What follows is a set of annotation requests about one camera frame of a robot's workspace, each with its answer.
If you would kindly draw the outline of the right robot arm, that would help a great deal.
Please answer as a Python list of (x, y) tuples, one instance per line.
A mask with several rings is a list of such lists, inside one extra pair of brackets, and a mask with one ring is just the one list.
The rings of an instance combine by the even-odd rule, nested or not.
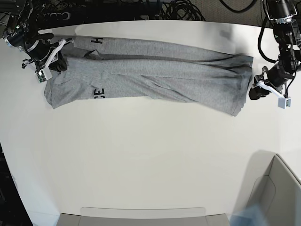
[(59, 41), (52, 42), (54, 34), (39, 33), (38, 19), (42, 18), (42, 12), (48, 0), (22, 0), (16, 5), (16, 12), (9, 13), (9, 20), (3, 33), (3, 39), (8, 46), (17, 48), (28, 57), (23, 60), (22, 68), (31, 67), (35, 72), (46, 68), (49, 60), (49, 69), (63, 72), (67, 69), (67, 63), (61, 51), (50, 55), (59, 47)]

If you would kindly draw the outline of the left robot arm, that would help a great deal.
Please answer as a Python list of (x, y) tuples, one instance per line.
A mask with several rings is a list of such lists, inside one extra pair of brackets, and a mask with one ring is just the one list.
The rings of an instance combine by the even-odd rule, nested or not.
[[(254, 83), (249, 91), (251, 100), (266, 97), (275, 91), (277, 94), (288, 97), (288, 89), (301, 70), (301, 32), (298, 21), (294, 18), (298, 10), (291, 0), (264, 0), (265, 11), (257, 47), (263, 59), (273, 63), (271, 69), (263, 67), (262, 73), (254, 77)], [(279, 55), (277, 60), (268, 58), (261, 49), (261, 41), (266, 27), (270, 22), (273, 35), (278, 43)]]

